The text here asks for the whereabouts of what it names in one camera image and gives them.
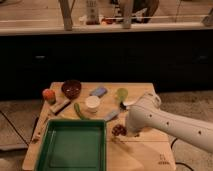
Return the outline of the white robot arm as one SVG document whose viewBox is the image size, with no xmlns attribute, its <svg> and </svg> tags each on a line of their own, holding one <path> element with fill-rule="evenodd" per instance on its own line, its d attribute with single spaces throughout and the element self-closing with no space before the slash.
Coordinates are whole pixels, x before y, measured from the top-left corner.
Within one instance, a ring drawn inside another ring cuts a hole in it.
<svg viewBox="0 0 213 171">
<path fill-rule="evenodd" d="M 160 105 L 155 93 L 144 93 L 131 104 L 125 118 L 127 133 L 134 136 L 151 127 L 213 153 L 213 123 L 165 112 Z"/>
</svg>

